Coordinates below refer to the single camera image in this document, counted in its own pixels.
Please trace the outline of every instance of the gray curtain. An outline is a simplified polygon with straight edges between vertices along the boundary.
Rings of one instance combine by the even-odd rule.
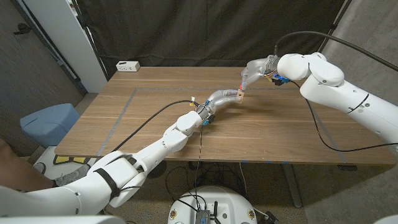
[[[289,32],[328,32],[344,0],[80,0],[109,76],[120,60],[141,66],[232,66],[273,52]],[[321,37],[296,36],[280,55],[317,51]]]

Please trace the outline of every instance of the wooden table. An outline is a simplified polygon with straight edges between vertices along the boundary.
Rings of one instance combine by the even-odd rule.
[[[57,146],[63,156],[104,156],[163,106],[178,100],[203,103],[214,91],[237,89],[243,68],[142,67],[138,72],[116,72]],[[340,111],[312,103],[325,141],[339,149],[380,144],[378,137]],[[193,110],[180,103],[161,112],[120,148],[137,152],[162,137],[179,116]],[[335,152],[318,137],[313,119],[298,88],[275,86],[267,79],[245,92],[242,104],[218,110],[202,129],[203,161],[291,164],[395,164],[386,147],[358,152]],[[167,157],[196,161],[199,130],[187,145]]]

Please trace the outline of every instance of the power outlet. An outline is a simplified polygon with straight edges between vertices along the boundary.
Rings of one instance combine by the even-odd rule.
[[[120,61],[116,65],[119,72],[136,72],[139,69],[139,62]]]

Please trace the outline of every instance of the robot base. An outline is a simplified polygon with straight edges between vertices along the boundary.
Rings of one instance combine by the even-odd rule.
[[[195,194],[195,189],[182,195],[181,201],[197,208],[197,202],[194,197],[183,197],[186,195]],[[242,195],[236,193],[226,187],[207,185],[197,188],[197,195],[205,199],[207,208],[205,210],[205,202],[198,197],[201,206],[200,215],[208,218],[201,218],[197,220],[197,212],[188,205],[185,205],[178,200],[175,201],[170,209],[168,224],[188,224],[188,223],[257,223],[256,214],[253,206]],[[214,212],[219,222],[214,220]]]

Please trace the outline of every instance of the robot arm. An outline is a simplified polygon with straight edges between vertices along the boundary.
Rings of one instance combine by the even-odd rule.
[[[277,62],[277,78],[301,80],[307,77],[300,88],[304,98],[346,113],[386,142],[398,142],[398,107],[344,80],[344,73],[327,62],[324,55],[317,52],[311,55],[287,54],[281,58],[272,56],[273,61],[248,63],[243,70],[243,73],[248,73],[246,78],[243,77],[242,90],[258,80],[255,77],[263,67],[275,67]]]
[[[156,142],[134,154],[112,152],[98,162],[87,176],[62,187],[21,193],[0,186],[0,217],[96,215],[107,204],[118,207],[143,185],[148,173],[167,155],[181,150],[197,128],[216,109],[238,102],[236,90],[219,90],[197,111],[179,117]]]

